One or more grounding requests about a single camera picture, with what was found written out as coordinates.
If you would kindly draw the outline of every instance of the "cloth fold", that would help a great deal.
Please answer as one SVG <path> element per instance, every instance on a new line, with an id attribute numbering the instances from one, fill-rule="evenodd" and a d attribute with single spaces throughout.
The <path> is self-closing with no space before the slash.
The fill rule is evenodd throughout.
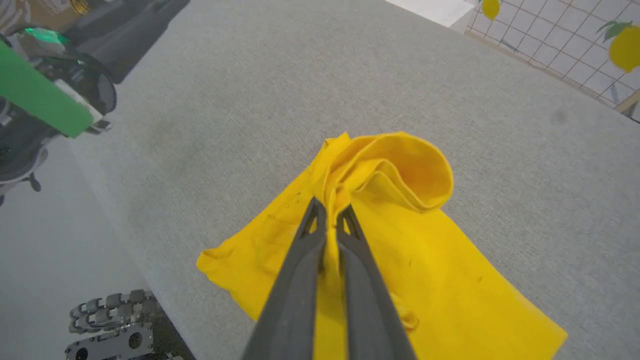
<path id="1" fill-rule="evenodd" d="M 344 359 L 337 215 L 349 204 L 419 359 L 550 359 L 566 333 L 491 266 L 440 206 L 453 176 L 432 144 L 406 133 L 327 139 L 309 167 L 197 267 L 257 320 L 307 204 L 327 210 L 314 357 Z"/>

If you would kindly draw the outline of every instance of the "lemon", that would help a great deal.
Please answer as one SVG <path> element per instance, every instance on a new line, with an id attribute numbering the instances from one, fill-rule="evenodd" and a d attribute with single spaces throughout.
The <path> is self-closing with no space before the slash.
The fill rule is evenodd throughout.
<path id="1" fill-rule="evenodd" d="M 640 65 L 640 26 L 627 26 L 622 30 L 611 42 L 609 57 L 625 72 L 632 72 Z"/>
<path id="2" fill-rule="evenodd" d="M 482 13 L 484 16 L 493 20 L 500 12 L 500 2 L 498 0 L 483 0 Z"/>

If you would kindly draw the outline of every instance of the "gray tabletop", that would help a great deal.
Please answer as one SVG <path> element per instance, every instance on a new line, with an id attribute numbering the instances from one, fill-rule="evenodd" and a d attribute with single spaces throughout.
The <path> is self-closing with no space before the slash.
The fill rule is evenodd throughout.
<path id="1" fill-rule="evenodd" d="M 557 359 L 640 353 L 640 125 L 382 0 L 193 1 L 72 142 L 97 198 L 200 359 L 252 321 L 195 267 L 323 139 L 406 131 L 454 170 L 445 212 L 569 334 Z"/>

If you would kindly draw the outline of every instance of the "green plastic strip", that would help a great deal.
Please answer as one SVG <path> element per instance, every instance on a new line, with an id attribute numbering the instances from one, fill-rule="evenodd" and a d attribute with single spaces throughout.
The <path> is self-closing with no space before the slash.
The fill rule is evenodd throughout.
<path id="1" fill-rule="evenodd" d="M 0 41 L 0 96 L 71 138 L 93 124 L 91 113 Z"/>

